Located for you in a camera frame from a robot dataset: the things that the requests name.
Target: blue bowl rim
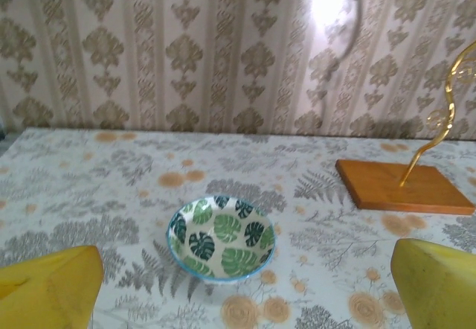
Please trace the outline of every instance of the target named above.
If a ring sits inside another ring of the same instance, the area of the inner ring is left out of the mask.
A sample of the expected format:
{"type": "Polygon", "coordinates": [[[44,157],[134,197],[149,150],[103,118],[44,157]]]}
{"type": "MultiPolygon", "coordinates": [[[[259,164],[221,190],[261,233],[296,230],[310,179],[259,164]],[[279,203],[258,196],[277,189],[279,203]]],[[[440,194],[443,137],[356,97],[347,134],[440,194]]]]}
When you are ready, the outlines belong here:
{"type": "Polygon", "coordinates": [[[247,279],[247,278],[250,278],[252,275],[255,275],[256,273],[258,273],[260,270],[262,270],[268,263],[269,261],[273,258],[273,254],[274,254],[274,250],[276,249],[276,241],[277,241],[277,237],[276,237],[276,232],[274,232],[274,226],[273,226],[273,222],[269,219],[268,215],[266,214],[266,212],[264,212],[260,207],[256,206],[256,205],[253,205],[251,202],[249,202],[248,200],[245,200],[245,199],[241,199],[239,197],[234,197],[232,195],[224,195],[224,194],[220,194],[220,195],[207,195],[206,197],[199,197],[195,200],[192,200],[186,204],[184,204],[182,207],[180,207],[179,210],[177,210],[172,218],[170,219],[169,221],[169,225],[167,227],[167,231],[165,232],[165,237],[167,239],[167,247],[169,248],[169,251],[170,253],[172,254],[172,257],[173,259],[175,260],[175,262],[185,271],[185,272],[188,272],[190,273],[191,275],[194,275],[196,276],[198,279],[201,279],[203,281],[210,281],[210,282],[219,282],[219,283],[226,283],[226,282],[235,282],[235,281],[241,281],[243,279],[247,279]],[[266,261],[263,262],[263,264],[261,264],[259,267],[257,267],[254,271],[252,272],[249,272],[248,274],[246,275],[241,275],[240,277],[231,277],[231,278],[216,278],[216,277],[210,277],[210,276],[207,276],[207,275],[202,275],[196,271],[194,271],[193,269],[185,266],[185,264],[183,263],[182,260],[180,260],[180,258],[176,255],[176,253],[173,251],[172,249],[172,243],[170,242],[170,236],[169,236],[169,233],[170,233],[170,229],[171,229],[171,225],[172,225],[172,220],[173,218],[177,215],[177,213],[179,213],[185,206],[189,205],[189,204],[192,204],[194,203],[195,201],[199,201],[201,199],[207,199],[207,198],[210,198],[210,197],[229,197],[230,199],[238,199],[240,201],[243,201],[245,204],[247,205],[250,205],[250,206],[253,206],[253,208],[258,208],[262,211],[263,213],[263,216],[269,221],[269,224],[271,226],[271,230],[273,231],[273,237],[274,237],[274,243],[273,243],[273,248],[271,249],[271,253],[269,254],[268,256],[268,259],[266,261]]]}

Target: damask wallpaper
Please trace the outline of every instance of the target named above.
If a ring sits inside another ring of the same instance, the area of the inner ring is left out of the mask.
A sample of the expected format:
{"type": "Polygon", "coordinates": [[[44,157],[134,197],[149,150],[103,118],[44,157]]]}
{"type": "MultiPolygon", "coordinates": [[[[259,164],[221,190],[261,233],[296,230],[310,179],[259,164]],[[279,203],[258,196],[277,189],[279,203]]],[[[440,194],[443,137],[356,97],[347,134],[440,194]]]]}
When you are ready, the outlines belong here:
{"type": "MultiPolygon", "coordinates": [[[[427,138],[474,0],[0,0],[28,126],[427,138]]],[[[450,138],[476,139],[476,83],[450,138]]]]}

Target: yellow object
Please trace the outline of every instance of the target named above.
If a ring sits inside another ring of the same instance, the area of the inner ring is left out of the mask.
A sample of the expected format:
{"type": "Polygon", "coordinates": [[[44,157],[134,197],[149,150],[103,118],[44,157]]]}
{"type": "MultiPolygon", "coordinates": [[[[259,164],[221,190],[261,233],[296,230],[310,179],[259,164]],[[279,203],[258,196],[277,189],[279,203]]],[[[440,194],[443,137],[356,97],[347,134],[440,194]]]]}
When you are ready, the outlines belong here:
{"type": "Polygon", "coordinates": [[[401,239],[391,270],[413,329],[476,328],[476,255],[401,239]]]}
{"type": "Polygon", "coordinates": [[[0,269],[0,328],[86,329],[103,280],[94,246],[0,269]]]}

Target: ceramic bowl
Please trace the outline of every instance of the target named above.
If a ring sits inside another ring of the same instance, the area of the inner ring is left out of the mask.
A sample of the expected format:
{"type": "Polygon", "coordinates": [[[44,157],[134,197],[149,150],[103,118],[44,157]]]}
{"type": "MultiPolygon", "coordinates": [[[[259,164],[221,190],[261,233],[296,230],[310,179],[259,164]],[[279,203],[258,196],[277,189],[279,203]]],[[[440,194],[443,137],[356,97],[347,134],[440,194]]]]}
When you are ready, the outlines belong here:
{"type": "Polygon", "coordinates": [[[259,272],[274,252],[273,225],[242,199],[205,197],[179,209],[167,229],[178,264],[203,281],[234,283],[259,272]]]}

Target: floral tablecloth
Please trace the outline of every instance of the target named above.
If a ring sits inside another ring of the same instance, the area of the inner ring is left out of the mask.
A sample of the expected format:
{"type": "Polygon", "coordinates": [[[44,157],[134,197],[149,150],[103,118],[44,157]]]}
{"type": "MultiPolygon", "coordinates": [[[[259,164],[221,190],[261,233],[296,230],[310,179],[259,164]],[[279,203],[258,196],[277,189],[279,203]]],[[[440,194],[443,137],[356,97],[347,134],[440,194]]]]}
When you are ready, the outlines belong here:
{"type": "MultiPolygon", "coordinates": [[[[337,159],[408,163],[422,141],[38,130],[0,158],[0,266],[94,244],[105,269],[89,328],[409,328],[390,274],[395,241],[476,253],[476,216],[361,211],[337,159]],[[273,261],[215,287],[173,262],[165,230],[205,194],[249,199],[278,235],[273,261]]],[[[476,143],[436,165],[476,202],[476,143]]]]}

